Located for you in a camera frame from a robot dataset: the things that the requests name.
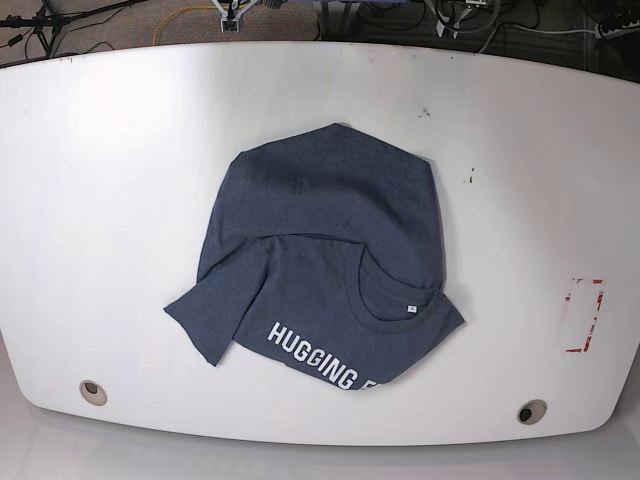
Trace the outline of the red tape rectangle marking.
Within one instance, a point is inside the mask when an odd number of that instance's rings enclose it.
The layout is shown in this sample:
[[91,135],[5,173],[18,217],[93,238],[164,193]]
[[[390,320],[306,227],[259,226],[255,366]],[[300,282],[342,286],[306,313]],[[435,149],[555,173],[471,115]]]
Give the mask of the red tape rectangle marking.
[[572,278],[560,323],[560,346],[565,353],[588,351],[604,297],[602,279]]

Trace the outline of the dark blue printed T-shirt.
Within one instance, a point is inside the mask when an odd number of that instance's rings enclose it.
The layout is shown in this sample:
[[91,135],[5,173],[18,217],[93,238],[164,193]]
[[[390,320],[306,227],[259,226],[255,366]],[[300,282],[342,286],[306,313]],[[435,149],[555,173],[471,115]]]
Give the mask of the dark blue printed T-shirt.
[[234,159],[196,283],[166,312],[211,365],[238,344],[336,388],[366,390],[464,324],[443,283],[430,164],[332,124]]

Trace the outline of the white power strip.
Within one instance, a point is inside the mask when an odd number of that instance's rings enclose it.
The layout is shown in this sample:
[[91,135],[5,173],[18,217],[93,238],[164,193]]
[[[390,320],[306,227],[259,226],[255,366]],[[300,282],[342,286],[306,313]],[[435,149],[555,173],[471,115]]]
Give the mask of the white power strip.
[[595,33],[598,39],[613,40],[625,35],[638,33],[639,29],[639,11],[630,10],[599,22]]

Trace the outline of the black tripod stand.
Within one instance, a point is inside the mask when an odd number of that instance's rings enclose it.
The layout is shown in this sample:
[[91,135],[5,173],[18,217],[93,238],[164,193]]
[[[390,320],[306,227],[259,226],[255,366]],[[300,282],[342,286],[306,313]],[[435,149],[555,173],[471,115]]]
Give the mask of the black tripod stand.
[[111,11],[120,11],[121,9],[144,2],[145,0],[119,1],[78,13],[62,13],[57,11],[50,1],[42,1],[42,6],[33,17],[23,18],[21,16],[9,15],[1,20],[1,27],[7,29],[30,28],[44,49],[44,58],[51,59],[54,57],[56,47],[61,41],[61,32],[66,26],[76,21]]

